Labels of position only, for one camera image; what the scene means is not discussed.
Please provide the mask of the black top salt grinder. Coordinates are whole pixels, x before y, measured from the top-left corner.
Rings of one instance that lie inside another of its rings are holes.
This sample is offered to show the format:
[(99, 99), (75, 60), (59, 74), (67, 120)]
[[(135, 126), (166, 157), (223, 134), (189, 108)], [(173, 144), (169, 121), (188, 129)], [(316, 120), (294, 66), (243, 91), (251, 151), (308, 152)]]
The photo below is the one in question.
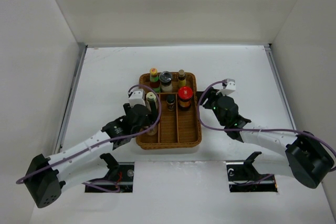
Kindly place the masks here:
[(163, 71), (159, 75), (159, 81), (161, 84), (161, 91), (164, 93), (172, 93), (173, 87), (172, 87), (172, 80), (173, 75), (168, 71)]

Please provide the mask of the yellow lid spice shaker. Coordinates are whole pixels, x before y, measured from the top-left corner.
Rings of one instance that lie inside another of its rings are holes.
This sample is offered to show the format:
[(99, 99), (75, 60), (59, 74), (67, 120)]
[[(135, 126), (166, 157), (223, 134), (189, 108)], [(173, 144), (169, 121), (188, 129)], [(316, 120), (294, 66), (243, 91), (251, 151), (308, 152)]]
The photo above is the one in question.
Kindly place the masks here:
[(145, 103), (146, 103), (146, 107), (152, 111), (151, 109), (151, 104), (154, 103), (156, 109), (158, 109), (158, 101), (157, 98), (155, 96), (155, 94), (153, 92), (148, 92), (145, 96)]

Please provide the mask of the red lid chili sauce jar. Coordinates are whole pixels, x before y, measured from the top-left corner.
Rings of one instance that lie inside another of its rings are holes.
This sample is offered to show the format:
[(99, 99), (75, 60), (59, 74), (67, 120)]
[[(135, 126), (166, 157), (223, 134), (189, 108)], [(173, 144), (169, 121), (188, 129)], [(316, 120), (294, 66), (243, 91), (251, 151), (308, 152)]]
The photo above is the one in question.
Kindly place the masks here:
[(191, 107), (193, 90), (187, 86), (181, 87), (177, 92), (177, 96), (178, 96), (178, 107), (181, 110), (188, 110)]

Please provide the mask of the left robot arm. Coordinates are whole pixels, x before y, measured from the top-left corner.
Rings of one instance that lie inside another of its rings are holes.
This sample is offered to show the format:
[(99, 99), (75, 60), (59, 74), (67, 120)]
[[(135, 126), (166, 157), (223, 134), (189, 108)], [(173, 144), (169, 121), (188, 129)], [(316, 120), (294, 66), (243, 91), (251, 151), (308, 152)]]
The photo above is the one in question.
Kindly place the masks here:
[(112, 151), (154, 129), (162, 113), (160, 101), (150, 102), (149, 107), (128, 103), (123, 107), (124, 116), (109, 122), (87, 140), (58, 154), (39, 154), (31, 160), (18, 183), (26, 186), (38, 208), (54, 203), (75, 185), (94, 186), (97, 180), (116, 179), (119, 163)]

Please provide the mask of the yellow cap green label bottle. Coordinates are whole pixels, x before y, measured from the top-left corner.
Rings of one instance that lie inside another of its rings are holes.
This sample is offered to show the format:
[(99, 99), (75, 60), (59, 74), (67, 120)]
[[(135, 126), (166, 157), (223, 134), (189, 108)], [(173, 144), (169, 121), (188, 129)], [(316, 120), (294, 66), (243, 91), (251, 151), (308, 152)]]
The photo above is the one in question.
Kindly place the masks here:
[(157, 69), (156, 68), (151, 68), (150, 69), (150, 87), (154, 90), (154, 92), (160, 93), (161, 92), (160, 85), (161, 84), (160, 84)]

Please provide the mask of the black lid small spice jar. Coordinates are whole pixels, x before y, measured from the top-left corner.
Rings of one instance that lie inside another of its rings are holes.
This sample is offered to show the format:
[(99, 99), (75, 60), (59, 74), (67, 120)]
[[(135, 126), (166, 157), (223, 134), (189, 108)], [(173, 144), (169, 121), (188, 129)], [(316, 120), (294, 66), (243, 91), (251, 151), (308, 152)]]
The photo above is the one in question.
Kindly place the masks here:
[(166, 97), (167, 109), (173, 111), (175, 109), (175, 95), (169, 94)]

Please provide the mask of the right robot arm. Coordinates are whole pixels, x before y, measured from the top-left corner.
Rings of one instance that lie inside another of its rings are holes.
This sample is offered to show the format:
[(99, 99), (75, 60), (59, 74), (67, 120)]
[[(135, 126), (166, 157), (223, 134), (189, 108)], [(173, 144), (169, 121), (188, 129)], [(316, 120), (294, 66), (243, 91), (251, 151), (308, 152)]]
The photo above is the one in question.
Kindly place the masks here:
[(313, 134), (288, 129), (266, 129), (239, 114), (234, 99), (209, 88), (196, 93), (197, 106), (211, 110), (220, 124), (220, 131), (229, 138), (268, 149), (279, 158), (266, 161), (261, 154), (251, 154), (243, 162), (244, 175), (251, 180), (263, 174), (295, 178), (302, 185), (315, 189), (327, 174), (335, 171), (335, 162), (326, 151), (326, 144)]

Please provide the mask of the pink lid spice shaker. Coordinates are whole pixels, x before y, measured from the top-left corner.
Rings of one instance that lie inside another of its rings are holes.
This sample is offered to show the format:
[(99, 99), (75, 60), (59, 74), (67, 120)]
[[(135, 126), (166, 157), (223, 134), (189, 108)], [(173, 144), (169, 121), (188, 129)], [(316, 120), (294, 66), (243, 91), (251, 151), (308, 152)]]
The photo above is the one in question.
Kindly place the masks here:
[(154, 128), (152, 128), (150, 131), (147, 131), (146, 134), (149, 136), (153, 136), (158, 132), (158, 127), (155, 126)]

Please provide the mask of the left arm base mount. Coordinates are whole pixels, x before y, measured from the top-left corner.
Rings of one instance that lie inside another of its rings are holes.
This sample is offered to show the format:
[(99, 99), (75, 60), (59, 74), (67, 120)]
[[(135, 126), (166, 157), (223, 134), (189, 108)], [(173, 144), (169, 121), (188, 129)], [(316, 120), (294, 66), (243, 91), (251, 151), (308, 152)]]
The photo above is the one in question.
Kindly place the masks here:
[(92, 186), (85, 185), (85, 193), (132, 193), (135, 163), (119, 163), (111, 154), (102, 154), (100, 159), (108, 171), (88, 181)]

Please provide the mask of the small yellow label dark bottle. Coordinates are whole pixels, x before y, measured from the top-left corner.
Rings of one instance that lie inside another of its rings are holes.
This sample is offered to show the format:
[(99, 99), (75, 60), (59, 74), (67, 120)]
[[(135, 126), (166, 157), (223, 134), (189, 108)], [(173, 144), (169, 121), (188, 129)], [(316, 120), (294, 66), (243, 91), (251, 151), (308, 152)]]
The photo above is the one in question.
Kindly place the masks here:
[(178, 71), (178, 88), (186, 86), (186, 75), (183, 69)]

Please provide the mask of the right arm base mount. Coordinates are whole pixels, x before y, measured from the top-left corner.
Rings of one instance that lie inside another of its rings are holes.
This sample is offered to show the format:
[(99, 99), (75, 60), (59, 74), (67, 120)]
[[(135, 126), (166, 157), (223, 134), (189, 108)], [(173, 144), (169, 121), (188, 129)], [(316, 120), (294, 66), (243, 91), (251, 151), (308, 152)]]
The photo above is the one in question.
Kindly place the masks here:
[(228, 186), (231, 193), (277, 193), (274, 175), (260, 174), (254, 168), (255, 159), (262, 152), (253, 152), (245, 160), (226, 163)]

